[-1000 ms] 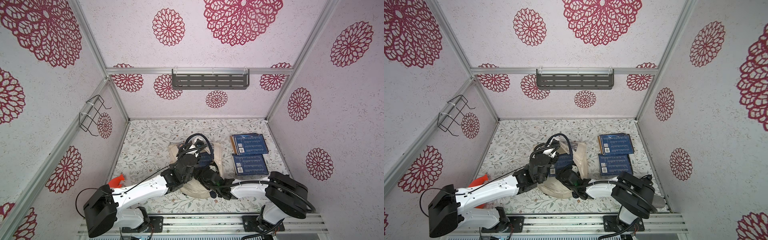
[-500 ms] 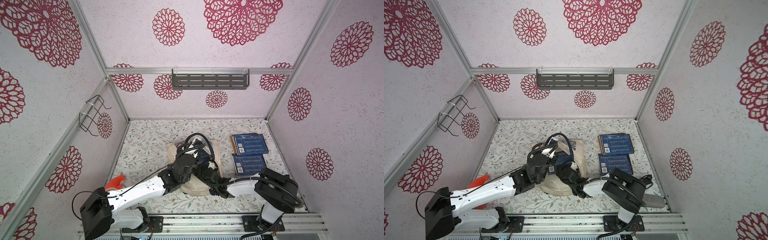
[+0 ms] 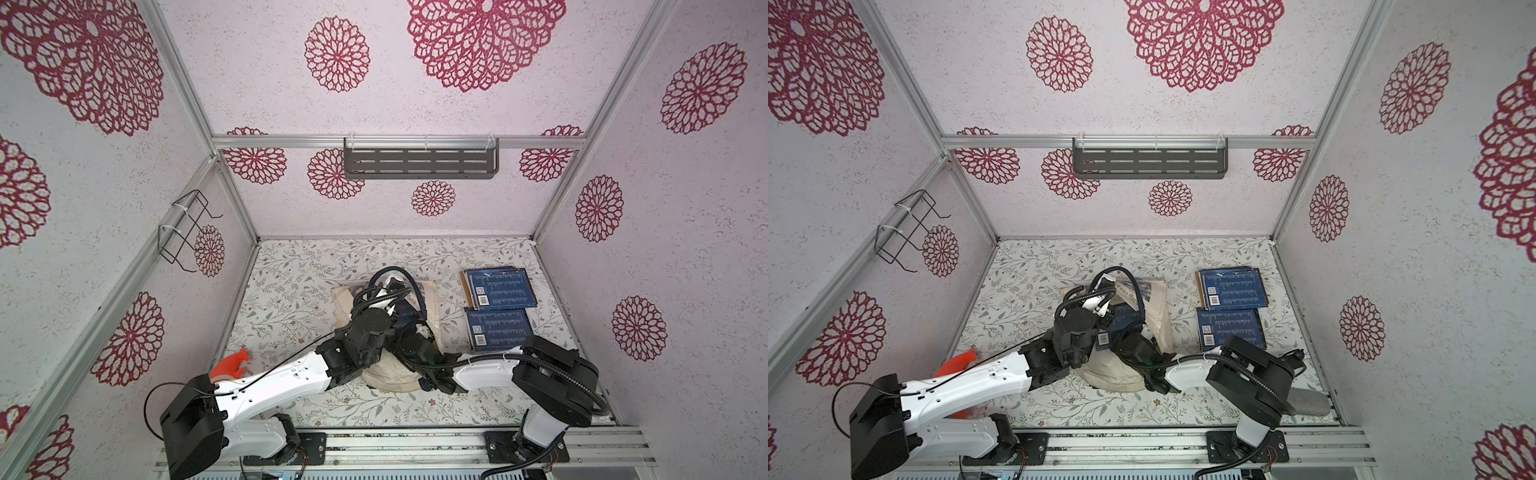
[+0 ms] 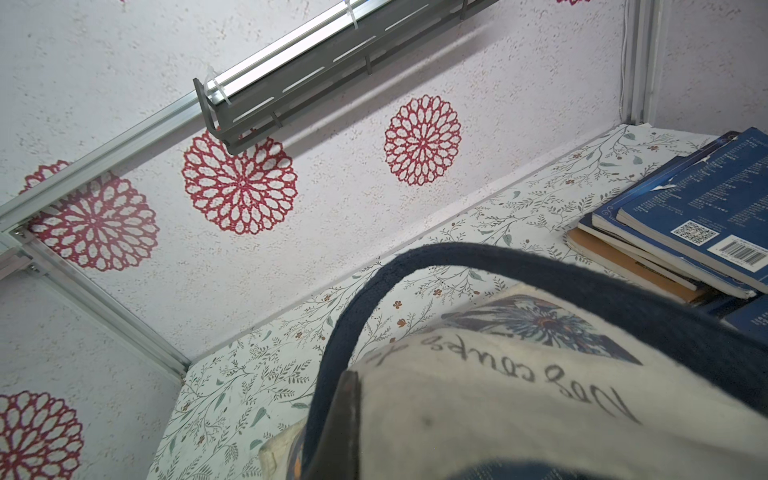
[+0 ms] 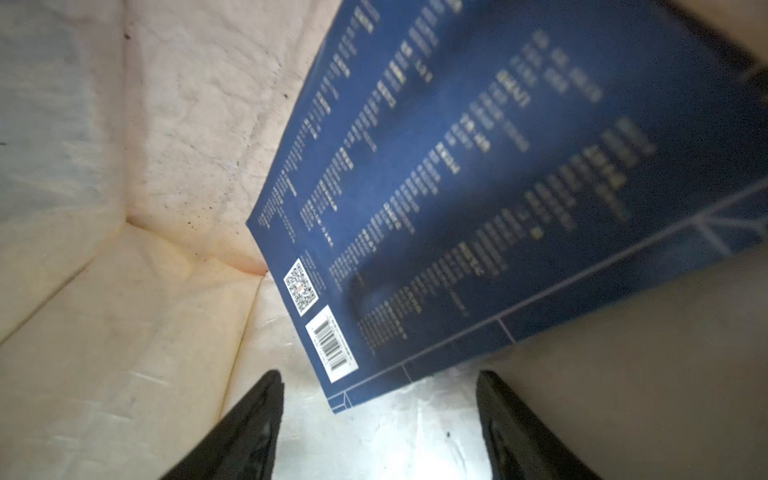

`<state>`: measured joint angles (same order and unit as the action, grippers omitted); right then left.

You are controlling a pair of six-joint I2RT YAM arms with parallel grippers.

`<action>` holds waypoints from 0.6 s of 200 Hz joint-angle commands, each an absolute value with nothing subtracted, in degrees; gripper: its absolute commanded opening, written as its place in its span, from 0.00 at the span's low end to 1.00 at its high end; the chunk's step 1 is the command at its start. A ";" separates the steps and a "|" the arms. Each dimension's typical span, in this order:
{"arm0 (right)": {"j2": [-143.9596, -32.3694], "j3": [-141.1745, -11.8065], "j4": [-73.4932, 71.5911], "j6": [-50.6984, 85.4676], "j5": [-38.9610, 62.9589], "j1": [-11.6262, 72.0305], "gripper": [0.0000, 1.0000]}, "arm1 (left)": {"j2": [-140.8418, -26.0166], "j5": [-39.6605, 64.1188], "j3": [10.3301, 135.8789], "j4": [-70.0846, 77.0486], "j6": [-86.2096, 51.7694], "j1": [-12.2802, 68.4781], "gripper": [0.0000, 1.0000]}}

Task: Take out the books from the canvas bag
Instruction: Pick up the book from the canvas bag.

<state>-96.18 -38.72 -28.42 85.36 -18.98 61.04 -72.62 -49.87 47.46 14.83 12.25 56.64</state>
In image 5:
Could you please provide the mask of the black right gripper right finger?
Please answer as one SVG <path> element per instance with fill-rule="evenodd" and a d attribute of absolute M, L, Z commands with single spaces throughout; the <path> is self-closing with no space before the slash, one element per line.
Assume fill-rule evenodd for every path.
<path fill-rule="evenodd" d="M 476 399 L 494 479 L 598 477 L 496 373 L 479 373 Z"/>

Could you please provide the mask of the cream canvas tote bag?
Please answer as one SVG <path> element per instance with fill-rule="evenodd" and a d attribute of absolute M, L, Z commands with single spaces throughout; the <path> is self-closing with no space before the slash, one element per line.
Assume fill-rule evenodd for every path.
<path fill-rule="evenodd" d="M 607 479 L 767 475 L 757 246 L 334 414 L 245 221 L 335 1 L 1 5 L 1 475 L 157 479 L 270 369 L 277 479 L 487 479 L 497 372 Z"/>

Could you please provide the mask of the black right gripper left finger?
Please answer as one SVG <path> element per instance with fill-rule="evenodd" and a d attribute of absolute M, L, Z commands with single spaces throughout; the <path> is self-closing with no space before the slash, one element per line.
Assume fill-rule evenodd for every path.
<path fill-rule="evenodd" d="M 285 386 L 270 370 L 165 479 L 269 479 L 276 460 Z"/>

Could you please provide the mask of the blue book carried rightward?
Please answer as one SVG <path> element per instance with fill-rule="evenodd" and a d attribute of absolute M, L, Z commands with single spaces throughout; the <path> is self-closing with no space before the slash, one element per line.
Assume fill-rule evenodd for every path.
<path fill-rule="evenodd" d="M 767 238 L 763 1 L 344 1 L 247 225 L 334 413 Z"/>

